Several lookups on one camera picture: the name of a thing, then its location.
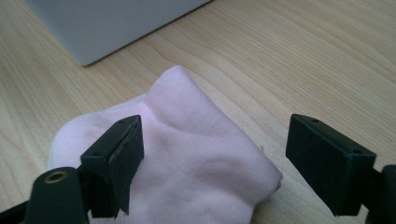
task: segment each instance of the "wooden table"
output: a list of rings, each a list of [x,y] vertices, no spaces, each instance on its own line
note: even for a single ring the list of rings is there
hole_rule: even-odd
[[[292,113],[330,124],[396,162],[396,2],[215,0],[87,67],[22,2],[0,2],[0,210],[28,200],[52,137],[70,119],[149,90],[186,66],[282,171],[252,223],[363,223],[333,217],[288,159]]]

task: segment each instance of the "table surface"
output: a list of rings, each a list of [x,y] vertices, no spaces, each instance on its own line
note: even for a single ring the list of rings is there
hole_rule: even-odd
[[[143,94],[182,64],[284,175],[251,223],[333,217],[285,158],[292,113],[396,161],[396,2],[215,0],[90,66],[76,64],[22,2],[0,1],[0,210],[28,200],[70,119]]]

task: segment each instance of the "white cloth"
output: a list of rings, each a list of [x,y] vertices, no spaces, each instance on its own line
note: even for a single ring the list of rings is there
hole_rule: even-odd
[[[131,184],[130,215],[91,223],[249,223],[254,206],[279,187],[282,174],[182,66],[145,95],[67,122],[49,168],[78,167],[97,138],[132,115],[142,118],[145,159]]]

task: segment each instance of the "wood grain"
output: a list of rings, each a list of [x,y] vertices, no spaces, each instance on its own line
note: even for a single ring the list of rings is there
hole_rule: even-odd
[[[333,217],[285,158],[291,113],[316,117],[396,161],[396,2],[215,0],[87,67],[22,2],[0,2],[0,210],[29,198],[68,120],[149,90],[186,66],[284,174],[252,223]]]

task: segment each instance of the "laptop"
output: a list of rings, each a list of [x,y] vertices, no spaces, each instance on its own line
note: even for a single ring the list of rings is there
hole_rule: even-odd
[[[93,63],[209,0],[25,0],[80,65]]]

